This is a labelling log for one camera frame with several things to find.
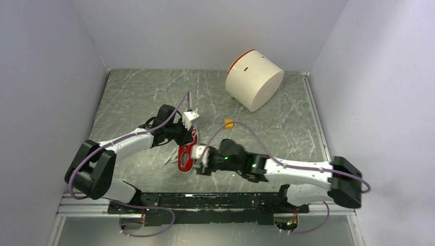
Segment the red canvas sneaker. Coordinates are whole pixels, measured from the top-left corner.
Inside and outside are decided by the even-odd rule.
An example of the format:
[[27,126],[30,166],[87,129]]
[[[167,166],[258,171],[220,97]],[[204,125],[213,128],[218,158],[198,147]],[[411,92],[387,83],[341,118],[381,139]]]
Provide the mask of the red canvas sneaker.
[[178,156],[177,156],[177,167],[183,172],[190,172],[193,168],[194,161],[191,158],[192,148],[199,141],[199,134],[196,125],[192,126],[192,138],[193,141],[183,146],[179,146]]

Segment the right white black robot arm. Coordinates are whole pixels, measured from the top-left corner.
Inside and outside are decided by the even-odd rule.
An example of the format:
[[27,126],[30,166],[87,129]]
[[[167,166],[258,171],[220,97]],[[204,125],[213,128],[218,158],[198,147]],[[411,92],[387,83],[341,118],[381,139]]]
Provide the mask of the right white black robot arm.
[[224,139],[218,149],[195,145],[190,157],[195,161],[197,173],[201,175],[234,171],[250,182],[288,185],[276,202],[282,212],[323,201],[333,201],[349,209],[359,209],[362,206],[363,175],[341,156],[324,162],[285,160],[247,152],[233,140]]

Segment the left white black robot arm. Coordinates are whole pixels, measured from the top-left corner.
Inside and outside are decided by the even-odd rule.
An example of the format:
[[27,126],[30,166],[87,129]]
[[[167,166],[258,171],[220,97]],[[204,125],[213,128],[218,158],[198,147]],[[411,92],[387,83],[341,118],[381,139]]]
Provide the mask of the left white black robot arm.
[[137,187],[114,179],[115,166],[137,152],[175,141],[177,147],[166,163],[176,161],[179,171],[191,171],[193,160],[190,154],[192,147],[199,142],[194,125],[198,117],[198,112],[192,109],[181,113],[173,106],[162,105],[157,116],[128,134],[102,142],[83,142],[65,174],[68,189],[82,192],[84,198],[118,201],[119,210],[125,209],[129,213],[139,211],[142,206],[157,206],[158,201],[144,202]]

